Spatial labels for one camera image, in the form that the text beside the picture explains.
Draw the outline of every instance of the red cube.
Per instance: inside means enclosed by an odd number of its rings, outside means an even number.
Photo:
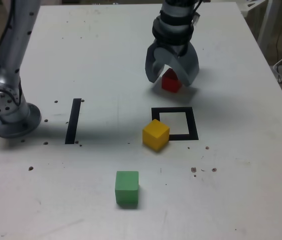
[[[162,89],[177,93],[181,86],[182,83],[178,80],[176,73],[169,68],[162,76]]]

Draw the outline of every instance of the black tape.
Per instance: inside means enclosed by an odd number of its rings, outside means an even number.
[[[175,17],[166,14],[163,11],[160,11],[161,20],[171,26],[182,26],[182,25],[190,25],[193,20],[193,14],[190,14],[185,17]]]
[[[196,0],[165,0],[165,2],[175,7],[189,7],[194,5]]]
[[[158,42],[168,45],[180,46],[188,44],[191,40],[194,27],[189,25],[189,28],[186,32],[182,34],[171,34],[161,29],[160,17],[158,16],[153,22],[152,33],[153,36],[157,39]]]
[[[160,113],[185,113],[189,134],[170,134],[169,141],[198,140],[192,107],[153,107],[152,120],[160,120]]]
[[[65,144],[74,144],[75,142],[77,122],[79,121],[80,107],[81,107],[81,99],[74,98],[72,103],[69,125],[67,126]]]

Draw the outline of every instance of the wooden block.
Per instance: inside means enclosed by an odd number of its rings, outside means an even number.
[[[115,198],[119,205],[138,204],[139,172],[117,171],[115,181]]]
[[[164,147],[170,136],[170,128],[154,119],[143,129],[143,144],[155,151]]]

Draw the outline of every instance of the metal robot base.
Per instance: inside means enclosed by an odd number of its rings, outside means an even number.
[[[33,131],[41,122],[41,113],[37,106],[28,103],[29,115],[15,123],[3,123],[0,120],[0,137],[9,139],[23,136]]]

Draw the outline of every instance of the yellow cube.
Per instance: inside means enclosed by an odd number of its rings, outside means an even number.
[[[155,151],[159,151],[169,141],[170,128],[154,119],[143,128],[143,144]]]

